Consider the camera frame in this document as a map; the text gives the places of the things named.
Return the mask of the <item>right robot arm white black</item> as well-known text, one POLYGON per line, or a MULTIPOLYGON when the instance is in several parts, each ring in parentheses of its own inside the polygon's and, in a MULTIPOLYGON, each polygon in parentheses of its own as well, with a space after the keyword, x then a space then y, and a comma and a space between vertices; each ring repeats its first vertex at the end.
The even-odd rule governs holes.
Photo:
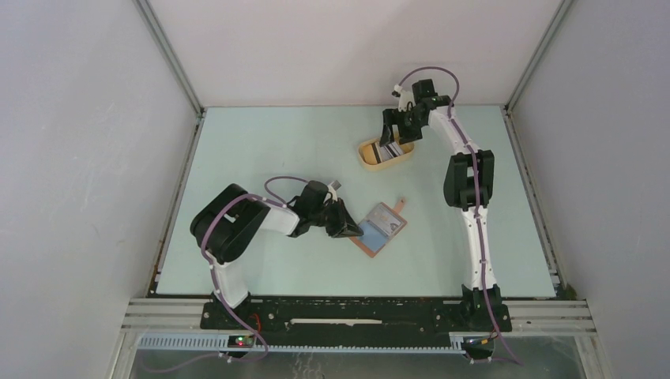
POLYGON ((491 264, 487 232, 487 211, 492 198, 495 156, 483 150, 460 125, 449 96, 439 95, 432 80, 420 80, 411 90, 399 84, 392 91, 395 108, 382 112, 382 147, 397 142, 407 144, 423 137, 423 128, 434 131, 452 155, 443 183, 448 206, 460 212, 467 235, 469 268, 462 285, 459 309, 461 323, 479 330, 491 315, 505 317, 507 308, 491 264))

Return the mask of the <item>brown leather card holder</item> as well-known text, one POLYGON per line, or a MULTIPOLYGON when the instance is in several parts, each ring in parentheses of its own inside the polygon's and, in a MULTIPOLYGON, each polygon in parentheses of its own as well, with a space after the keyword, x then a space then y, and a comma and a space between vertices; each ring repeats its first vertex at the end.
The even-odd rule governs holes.
POLYGON ((358 224, 363 234, 348 239, 368 257, 374 258, 407 225, 407 220, 401 216, 405 204, 404 197, 393 207, 384 202, 378 203, 358 224))

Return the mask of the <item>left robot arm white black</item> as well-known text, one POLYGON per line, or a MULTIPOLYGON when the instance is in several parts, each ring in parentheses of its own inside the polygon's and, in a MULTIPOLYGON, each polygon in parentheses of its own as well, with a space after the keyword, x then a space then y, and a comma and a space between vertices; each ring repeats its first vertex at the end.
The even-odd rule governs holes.
POLYGON ((302 192, 286 201, 269 191, 271 198, 247 192, 235 183, 226 187, 193 219, 190 233, 201 255, 208 262, 214 295, 223 305, 219 318, 229 328, 242 328, 250 318, 250 308, 243 301, 249 296, 241 266, 236 264, 255 235, 273 231, 289 238, 321 227, 331 238, 363 235, 344 200, 337 195, 339 184, 282 175, 268 179, 264 187, 279 179, 304 184, 302 192))

